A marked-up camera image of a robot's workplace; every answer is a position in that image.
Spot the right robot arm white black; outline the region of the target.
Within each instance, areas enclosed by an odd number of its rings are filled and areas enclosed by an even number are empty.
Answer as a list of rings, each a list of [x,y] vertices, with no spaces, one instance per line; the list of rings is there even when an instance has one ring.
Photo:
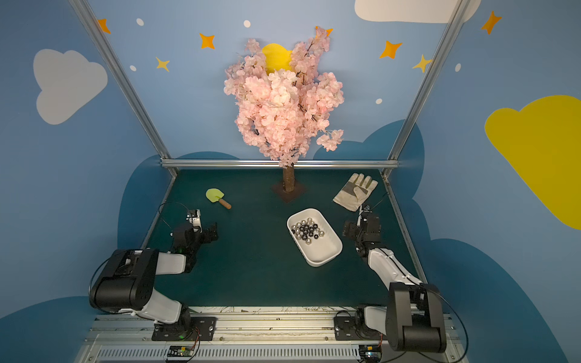
[[[443,353],[446,327],[440,292],[411,274],[381,245],[381,223],[371,211],[346,222],[343,235],[355,242],[356,252],[381,279],[388,291],[386,306],[367,306],[363,322],[381,333],[396,352]]]

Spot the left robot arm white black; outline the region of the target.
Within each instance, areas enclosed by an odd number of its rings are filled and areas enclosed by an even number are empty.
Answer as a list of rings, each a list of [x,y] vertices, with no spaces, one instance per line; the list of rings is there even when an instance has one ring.
[[[131,312],[162,325],[188,325],[188,307],[157,291],[155,279],[191,272],[201,246],[218,238],[216,223],[202,228],[186,222],[173,231],[169,252],[115,250],[89,283],[90,305],[108,314]]]

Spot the white storage box tray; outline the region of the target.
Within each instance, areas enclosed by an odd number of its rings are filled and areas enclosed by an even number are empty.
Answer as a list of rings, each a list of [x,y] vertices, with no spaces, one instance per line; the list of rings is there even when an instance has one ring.
[[[296,229],[291,229],[293,224],[297,224]],[[329,263],[343,251],[342,241],[317,209],[308,208],[293,214],[286,225],[304,259],[312,267]],[[325,236],[319,237],[319,231],[324,231]],[[306,245],[307,238],[312,239],[311,245]]]

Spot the grey work glove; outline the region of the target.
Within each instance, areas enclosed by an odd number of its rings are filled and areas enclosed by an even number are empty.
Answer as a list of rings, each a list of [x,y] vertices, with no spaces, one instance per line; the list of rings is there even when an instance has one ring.
[[[378,182],[370,175],[354,173],[339,190],[333,201],[343,208],[355,212],[369,198]]]

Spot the left green circuit board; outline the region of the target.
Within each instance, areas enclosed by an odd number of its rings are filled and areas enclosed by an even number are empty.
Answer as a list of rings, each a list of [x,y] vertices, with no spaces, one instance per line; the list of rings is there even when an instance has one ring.
[[[193,346],[170,346],[167,358],[190,358],[193,354]]]

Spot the green circuit board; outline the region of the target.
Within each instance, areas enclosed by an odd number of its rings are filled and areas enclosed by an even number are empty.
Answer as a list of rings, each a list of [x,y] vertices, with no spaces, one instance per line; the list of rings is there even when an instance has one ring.
[[[377,345],[360,345],[359,362],[380,362],[382,358],[381,348]]]
[[[193,354],[193,346],[170,346],[167,358],[190,358]]]

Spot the right green circuit board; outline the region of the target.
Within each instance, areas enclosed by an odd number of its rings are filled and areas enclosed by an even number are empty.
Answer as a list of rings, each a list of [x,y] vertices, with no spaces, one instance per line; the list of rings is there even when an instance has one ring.
[[[382,358],[381,348],[377,345],[360,345],[359,362],[380,362]]]

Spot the pink cherry blossom tree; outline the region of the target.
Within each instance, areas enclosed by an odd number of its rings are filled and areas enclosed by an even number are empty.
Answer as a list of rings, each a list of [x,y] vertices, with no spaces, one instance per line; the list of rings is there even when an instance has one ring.
[[[235,97],[235,123],[245,144],[275,161],[283,177],[273,190],[284,201],[304,193],[295,178],[295,165],[315,141],[335,151],[343,130],[331,130],[331,112],[344,102],[343,84],[333,73],[320,73],[319,62],[331,45],[331,30],[316,27],[307,42],[288,51],[246,44],[247,55],[226,69],[224,92]]]

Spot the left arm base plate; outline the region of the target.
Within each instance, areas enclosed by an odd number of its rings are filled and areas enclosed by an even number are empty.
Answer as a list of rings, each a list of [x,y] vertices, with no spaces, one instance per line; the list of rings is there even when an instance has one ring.
[[[192,316],[186,321],[179,321],[172,325],[155,324],[152,341],[166,342],[194,342],[212,341],[216,332],[216,317]]]

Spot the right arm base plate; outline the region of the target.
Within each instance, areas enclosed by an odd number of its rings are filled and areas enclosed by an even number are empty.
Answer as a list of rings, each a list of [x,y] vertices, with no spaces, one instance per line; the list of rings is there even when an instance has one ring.
[[[334,317],[334,337],[337,341],[379,341],[381,334],[355,317],[339,315]]]

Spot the aluminium front rail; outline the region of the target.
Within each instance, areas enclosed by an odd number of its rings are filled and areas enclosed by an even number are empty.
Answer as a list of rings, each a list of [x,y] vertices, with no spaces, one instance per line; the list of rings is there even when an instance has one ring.
[[[337,341],[334,317],[357,317],[345,306],[195,306],[192,316],[216,317],[212,341],[152,341],[154,323],[130,315],[98,316],[77,362],[359,362],[360,345],[381,348],[380,362],[466,362],[459,326],[444,316],[443,353],[395,352],[387,339]],[[193,346],[190,358],[167,358],[170,346]]]

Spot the aluminium frame left post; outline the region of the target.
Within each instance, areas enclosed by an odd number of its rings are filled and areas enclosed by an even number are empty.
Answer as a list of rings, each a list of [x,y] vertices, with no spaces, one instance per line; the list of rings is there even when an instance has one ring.
[[[157,131],[152,119],[145,109],[142,100],[130,82],[126,71],[118,59],[112,45],[107,40],[107,34],[101,29],[98,19],[88,1],[85,0],[70,0],[69,3],[80,20],[80,23],[89,34],[95,47],[98,49],[104,63],[106,63],[113,78],[116,80],[123,95],[128,101],[129,106],[136,115],[138,121],[142,125],[143,130],[150,139],[155,151],[160,156],[161,161],[171,159],[171,155],[163,143],[160,133]]]

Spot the aluminium frame post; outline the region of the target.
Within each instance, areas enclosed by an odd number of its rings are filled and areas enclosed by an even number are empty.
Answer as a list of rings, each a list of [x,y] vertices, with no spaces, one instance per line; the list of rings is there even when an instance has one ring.
[[[171,155],[163,143],[160,133],[157,131],[152,119],[145,109],[142,100],[130,82],[126,71],[118,59],[112,45],[107,40],[107,34],[101,29],[98,19],[88,1],[85,0],[70,0],[69,3],[80,20],[80,23],[89,34],[95,47],[98,49],[104,63],[106,63],[113,78],[116,80],[123,95],[128,101],[129,106],[136,115],[138,121],[142,125],[143,130],[150,139],[155,151],[160,156],[161,161],[171,159]]]
[[[437,81],[437,78],[440,75],[443,65],[445,64],[446,59],[461,31],[461,28],[464,24],[465,15],[468,13],[470,4],[471,1],[469,0],[457,1],[452,11],[451,18],[446,25],[442,38],[440,39],[440,42],[434,53],[431,65],[429,66],[429,69],[422,80],[410,111],[405,118],[401,129],[399,130],[392,149],[390,150],[390,154],[387,158],[388,161],[394,162],[396,164],[399,163],[399,156],[401,155],[405,144],[408,141],[409,136],[411,135],[412,130],[419,119],[422,109],[425,106]]]

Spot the aluminium frame right post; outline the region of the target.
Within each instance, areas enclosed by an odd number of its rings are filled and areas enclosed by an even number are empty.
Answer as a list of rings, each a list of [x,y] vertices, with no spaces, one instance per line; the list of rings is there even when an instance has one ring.
[[[392,149],[390,150],[390,154],[387,158],[388,161],[394,162],[396,164],[399,163],[399,156],[401,155],[405,144],[408,141],[409,136],[411,135],[412,130],[419,119],[422,109],[425,106],[437,81],[437,78],[440,75],[443,65],[445,64],[446,59],[461,31],[461,28],[464,24],[465,15],[468,13],[470,4],[471,1],[469,0],[457,1],[452,11],[451,18],[446,25],[442,38],[440,39],[440,42],[434,53],[431,65],[429,66],[429,69],[422,80],[410,111],[405,118],[401,129],[399,130]]]

